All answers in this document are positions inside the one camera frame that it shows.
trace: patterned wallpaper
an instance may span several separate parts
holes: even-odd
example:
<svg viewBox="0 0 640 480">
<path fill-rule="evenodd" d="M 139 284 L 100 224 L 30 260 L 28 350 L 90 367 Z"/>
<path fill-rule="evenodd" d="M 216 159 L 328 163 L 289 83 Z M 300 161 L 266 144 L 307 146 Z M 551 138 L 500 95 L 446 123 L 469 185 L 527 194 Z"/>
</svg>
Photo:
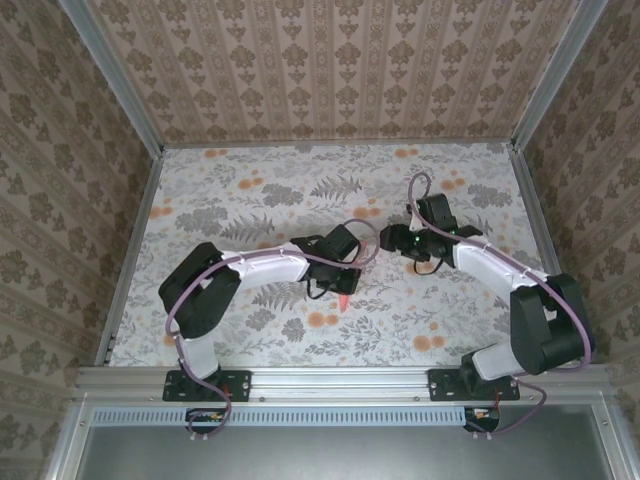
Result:
<svg viewBox="0 0 640 480">
<path fill-rule="evenodd" d="M 55 1 L 0 2 L 0 478 L 38 478 L 92 364 L 150 158 Z"/>
<path fill-rule="evenodd" d="M 577 0 L 91 0 L 165 143 L 507 138 Z"/>
<path fill-rule="evenodd" d="M 640 433 L 640 2 L 611 1 L 525 152 Z"/>
</svg>

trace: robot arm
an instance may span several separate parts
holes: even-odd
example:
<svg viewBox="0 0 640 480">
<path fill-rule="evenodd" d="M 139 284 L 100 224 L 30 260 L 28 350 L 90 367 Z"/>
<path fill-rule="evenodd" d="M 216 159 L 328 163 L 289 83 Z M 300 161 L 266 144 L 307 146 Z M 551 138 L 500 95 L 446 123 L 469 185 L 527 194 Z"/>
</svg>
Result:
<svg viewBox="0 0 640 480">
<path fill-rule="evenodd" d="M 198 245 L 159 289 L 165 310 L 170 312 L 185 290 L 212 265 L 239 258 L 217 269 L 198 285 L 180 305 L 171 324 L 176 346 L 199 379 L 215 383 L 219 371 L 213 330 L 222 319 L 234 295 L 241 290 L 273 282 L 311 282 L 324 292 L 354 293 L 362 270 L 338 267 L 305 258 L 304 254 L 343 262 L 360 242 L 344 225 L 329 235 L 300 237 L 278 247 L 254 252 L 219 251 L 213 243 Z"/>
<path fill-rule="evenodd" d="M 505 262 L 497 258 L 482 248 L 488 245 L 482 232 L 473 226 L 458 227 L 443 194 L 422 198 L 417 206 L 429 223 L 458 237 L 475 240 L 471 242 L 475 245 L 445 238 L 425 228 L 412 213 L 408 226 L 390 225 L 381 232 L 381 248 L 399 250 L 416 261 L 427 261 L 432 256 L 440 258 L 485 283 L 511 307 L 510 341 L 462 359 L 460 374 L 470 394 L 498 378 L 522 372 L 537 375 L 584 355 L 582 337 L 568 314 L 534 280 L 522 274 L 523 270 L 536 274 L 569 304 L 587 331 L 593 350 L 585 307 L 573 278 L 566 274 L 549 276 L 515 259 Z"/>
</svg>

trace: gray leaf pattern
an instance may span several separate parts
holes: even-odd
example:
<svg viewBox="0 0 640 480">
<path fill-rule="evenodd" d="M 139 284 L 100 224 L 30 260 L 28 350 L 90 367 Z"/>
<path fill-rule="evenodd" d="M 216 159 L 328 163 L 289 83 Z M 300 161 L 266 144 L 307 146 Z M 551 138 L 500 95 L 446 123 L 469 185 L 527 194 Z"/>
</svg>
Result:
<svg viewBox="0 0 640 480">
<path fill-rule="evenodd" d="M 176 364 L 175 347 L 165 344 L 157 289 L 199 243 L 238 252 L 326 235 L 353 217 L 378 229 L 406 223 L 408 181 L 422 170 L 433 178 L 432 192 L 447 195 L 461 225 L 476 226 L 494 245 L 539 266 L 504 145 L 248 147 L 164 155 L 113 365 Z M 478 165 L 492 175 L 476 175 Z M 371 233 L 357 224 L 348 228 L 367 241 L 363 254 L 370 254 Z M 21 273 L 19 262 L 11 261 L 11 275 L 29 282 L 32 271 Z M 70 308 L 70 294 L 55 299 L 60 311 Z M 345 312 L 339 304 L 333 294 L 309 300 L 304 282 L 240 290 L 216 327 L 216 353 L 225 366 L 453 364 L 462 353 L 505 340 L 509 328 L 505 303 L 474 278 L 448 267 L 420 277 L 413 262 L 384 251 L 363 272 Z M 80 308 L 87 325 L 103 321 L 95 309 Z"/>
</svg>

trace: pink cable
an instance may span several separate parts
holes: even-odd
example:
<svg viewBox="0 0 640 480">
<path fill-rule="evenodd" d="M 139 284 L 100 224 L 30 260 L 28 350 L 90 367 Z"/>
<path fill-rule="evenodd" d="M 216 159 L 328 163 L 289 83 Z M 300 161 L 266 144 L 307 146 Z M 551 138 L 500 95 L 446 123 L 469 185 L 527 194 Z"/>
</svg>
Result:
<svg viewBox="0 0 640 480">
<path fill-rule="evenodd" d="M 169 312 L 169 315 L 167 317 L 167 321 L 164 324 L 164 330 L 165 330 L 165 333 L 167 334 L 167 336 L 173 338 L 175 340 L 175 342 L 176 342 L 176 350 L 178 351 L 178 357 L 180 359 L 180 364 L 184 368 L 184 371 L 189 376 L 189 378 L 191 378 L 191 380 L 193 380 L 197 384 L 202 385 L 203 387 L 208 388 L 209 390 L 211 390 L 211 391 L 215 392 L 216 394 L 218 394 L 220 397 L 222 397 L 222 399 L 224 400 L 224 402 L 226 404 L 226 414 L 225 414 L 225 416 L 220 421 L 220 424 L 217 427 L 215 427 L 208 435 L 211 435 L 211 436 L 216 435 L 218 432 L 220 432 L 220 430 L 229 421 L 229 418 L 231 416 L 231 409 L 232 409 L 231 399 L 220 388 L 216 387 L 215 385 L 213 385 L 213 384 L 211 384 L 209 382 L 205 382 L 204 380 L 198 378 L 193 373 L 193 370 L 191 370 L 191 367 L 187 364 L 187 361 L 184 358 L 184 352 L 182 351 L 182 347 L 180 346 L 180 339 L 182 338 L 182 335 L 180 335 L 180 330 L 179 329 L 176 330 L 176 331 L 171 330 L 171 323 L 173 322 L 173 319 L 175 318 L 176 313 L 178 312 L 180 307 L 182 307 L 182 304 L 186 301 L 186 299 L 189 297 L 189 295 L 191 295 L 191 293 L 193 293 L 193 291 L 200 285 L 200 283 L 202 283 L 202 281 L 205 278 L 210 276 L 215 271 L 219 270 L 220 268 L 222 268 L 222 267 L 224 267 L 226 265 L 229 265 L 230 263 L 243 262 L 245 260 L 251 260 L 251 259 L 254 259 L 254 258 L 277 257 L 277 256 L 287 255 L 287 256 L 291 256 L 291 257 L 305 258 L 307 260 L 314 260 L 316 262 L 324 263 L 326 265 L 331 265 L 332 267 L 345 268 L 345 269 L 346 268 L 363 268 L 365 265 L 371 263 L 376 258 L 376 255 L 378 255 L 378 252 L 380 251 L 380 234 L 378 233 L 378 230 L 370 222 L 368 222 L 366 220 L 362 220 L 362 219 L 359 219 L 359 218 L 352 218 L 352 219 L 347 220 L 346 222 L 344 222 L 344 225 L 349 225 L 350 223 L 362 223 L 362 224 L 366 225 L 367 227 L 369 227 L 374 233 L 375 249 L 374 249 L 373 253 L 369 257 L 365 258 L 362 261 L 357 261 L 356 260 L 353 263 L 334 262 L 332 260 L 327 260 L 325 258 L 318 257 L 316 255 L 311 255 L 311 254 L 304 253 L 304 252 L 299 252 L 299 251 L 295 251 L 295 250 L 281 250 L 281 249 L 267 249 L 267 250 L 259 250 L 259 251 L 256 251 L 256 252 L 244 253 L 244 254 L 238 255 L 236 257 L 232 257 L 232 258 L 227 258 L 227 259 L 221 260 L 218 263 L 216 263 L 216 264 L 210 266 L 209 268 L 207 268 L 193 282 L 191 282 L 191 285 L 189 285 L 185 289 L 185 291 L 182 292 L 182 294 L 180 295 L 180 297 L 178 298 L 176 303 L 173 305 L 173 307 L 171 308 L 171 311 Z M 194 415 L 193 417 L 191 417 L 189 419 L 188 429 L 189 429 L 189 431 L 191 433 L 195 433 L 193 431 L 193 429 L 192 429 L 193 419 L 195 417 L 202 416 L 202 415 Z"/>
<path fill-rule="evenodd" d="M 571 318 L 571 321 L 573 322 L 574 326 L 576 327 L 576 330 L 578 330 L 578 333 L 580 334 L 580 337 L 582 338 L 582 345 L 584 347 L 584 356 L 582 357 L 582 361 L 580 362 L 580 365 L 578 365 L 576 367 L 556 368 L 554 371 L 562 372 L 562 373 L 565 373 L 565 372 L 576 372 L 576 371 L 582 370 L 587 365 L 589 365 L 591 363 L 591 342 L 589 341 L 589 336 L 587 335 L 587 331 L 585 330 L 584 326 L 582 325 L 582 322 L 580 322 L 580 319 L 578 318 L 578 315 L 576 315 L 576 313 L 569 306 L 569 304 L 567 302 L 565 302 L 564 299 L 560 295 L 558 295 L 553 288 L 551 288 L 549 285 L 547 285 L 544 280 L 539 278 L 537 275 L 534 275 L 533 273 L 531 273 L 531 271 L 529 269 L 522 268 L 522 266 L 519 263 L 515 262 L 511 257 L 509 257 L 508 255 L 505 255 L 500 250 L 497 250 L 497 249 L 493 248 L 493 246 L 491 246 L 490 244 L 484 244 L 484 243 L 475 241 L 473 239 L 459 237 L 457 235 L 452 235 L 452 234 L 450 234 L 448 232 L 445 232 L 444 230 L 440 230 L 435 225 L 432 225 L 431 223 L 427 222 L 422 217 L 422 215 L 420 215 L 420 211 L 418 210 L 418 206 L 416 205 L 416 201 L 413 198 L 413 185 L 416 182 L 416 180 L 418 178 L 420 178 L 420 177 L 424 177 L 427 180 L 427 190 L 426 190 L 424 195 L 426 196 L 429 193 L 429 190 L 431 190 L 431 178 L 429 177 L 429 175 L 427 175 L 425 172 L 416 173 L 413 176 L 413 178 L 411 178 L 411 181 L 409 182 L 409 205 L 411 207 L 411 211 L 413 212 L 413 214 L 418 217 L 418 219 L 422 222 L 422 224 L 425 227 L 427 227 L 429 230 L 431 230 L 431 231 L 433 231 L 433 232 L 437 233 L 438 235 L 441 235 L 441 236 L 443 236 L 445 238 L 449 238 L 451 240 L 456 240 L 456 241 L 458 241 L 460 243 L 471 245 L 473 247 L 481 248 L 483 250 L 486 250 L 486 251 L 490 252 L 493 256 L 495 256 L 498 259 L 502 260 L 507 265 L 515 268 L 522 275 L 530 278 L 531 280 L 536 282 L 538 285 L 540 285 L 540 287 L 542 287 L 542 289 L 545 292 L 547 292 L 549 294 L 549 296 L 551 298 L 553 298 L 565 312 L 567 312 L 567 314 L 569 315 L 569 318 Z"/>
</svg>

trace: white tabletop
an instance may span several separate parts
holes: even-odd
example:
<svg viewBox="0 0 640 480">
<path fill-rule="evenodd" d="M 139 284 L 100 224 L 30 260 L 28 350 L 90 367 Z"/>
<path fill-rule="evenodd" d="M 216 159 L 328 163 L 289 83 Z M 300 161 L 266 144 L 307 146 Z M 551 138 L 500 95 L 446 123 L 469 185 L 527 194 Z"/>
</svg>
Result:
<svg viewBox="0 0 640 480">
<path fill-rule="evenodd" d="M 158 287 L 199 243 L 252 250 L 354 216 L 379 229 L 407 222 L 407 185 L 422 170 L 460 225 L 540 268 L 502 144 L 168 150 L 110 365 L 177 364 Z M 349 228 L 372 244 L 366 227 Z M 344 313 L 337 295 L 314 301 L 303 283 L 271 284 L 238 293 L 215 331 L 223 367 L 266 367 L 458 364 L 508 330 L 507 305 L 482 283 L 446 265 L 420 277 L 381 251 Z"/>
</svg>

